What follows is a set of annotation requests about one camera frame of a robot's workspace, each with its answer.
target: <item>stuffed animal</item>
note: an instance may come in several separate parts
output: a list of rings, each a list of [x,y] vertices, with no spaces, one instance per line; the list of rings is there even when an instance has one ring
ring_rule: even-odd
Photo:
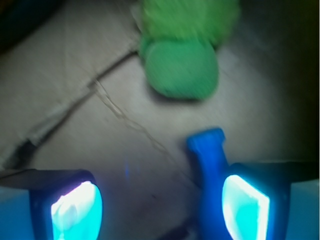
[[[150,85],[174,99],[203,100],[217,88],[214,48],[231,34],[238,0],[142,0],[139,55]]]

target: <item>glowing blue light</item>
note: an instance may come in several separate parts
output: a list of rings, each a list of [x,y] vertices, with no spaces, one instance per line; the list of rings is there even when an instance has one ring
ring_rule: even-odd
[[[81,183],[51,206],[54,240],[95,240],[102,221],[102,197],[90,181]]]
[[[238,175],[223,184],[222,210],[226,228],[237,240],[267,237],[270,199]]]

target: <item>concrete floor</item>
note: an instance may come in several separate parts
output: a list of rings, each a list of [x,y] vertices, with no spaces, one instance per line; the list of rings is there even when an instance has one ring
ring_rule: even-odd
[[[133,2],[68,0],[0,56],[0,151],[136,43]],[[319,3],[292,3],[241,2],[234,35],[217,50],[218,90],[206,101],[158,95],[131,57],[28,167],[91,171],[104,199],[99,238],[120,240],[156,239],[195,213],[201,191],[185,151],[192,133],[221,127],[230,163],[317,159],[319,38],[304,16]]]

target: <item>blue bracket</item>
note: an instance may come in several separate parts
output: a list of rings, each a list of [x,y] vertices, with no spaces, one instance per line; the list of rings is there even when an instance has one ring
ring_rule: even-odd
[[[222,190],[229,167],[221,128],[212,128],[188,137],[187,146],[197,155],[203,174],[199,223],[204,240],[232,239],[223,216]]]

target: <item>crack in floor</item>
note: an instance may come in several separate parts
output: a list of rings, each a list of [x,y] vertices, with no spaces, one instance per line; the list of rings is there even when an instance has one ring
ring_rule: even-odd
[[[176,162],[174,157],[169,153],[169,151],[165,146],[163,146],[158,140],[156,140],[145,127],[143,127],[136,121],[130,119],[124,113],[124,111],[122,111],[122,109],[117,104],[115,104],[115,102],[111,99],[110,95],[108,94],[107,90],[99,81],[96,80],[95,85],[96,85],[96,95],[103,102],[103,104],[113,112],[113,114],[118,119],[124,121],[124,124],[127,128],[133,129],[138,133],[145,135],[149,139],[154,149],[164,154],[167,160],[171,160],[171,162],[177,167],[178,171],[188,180],[188,182],[191,182],[193,186],[198,187],[197,184],[194,182],[194,180],[188,174],[186,174],[184,171],[181,170],[181,167]]]

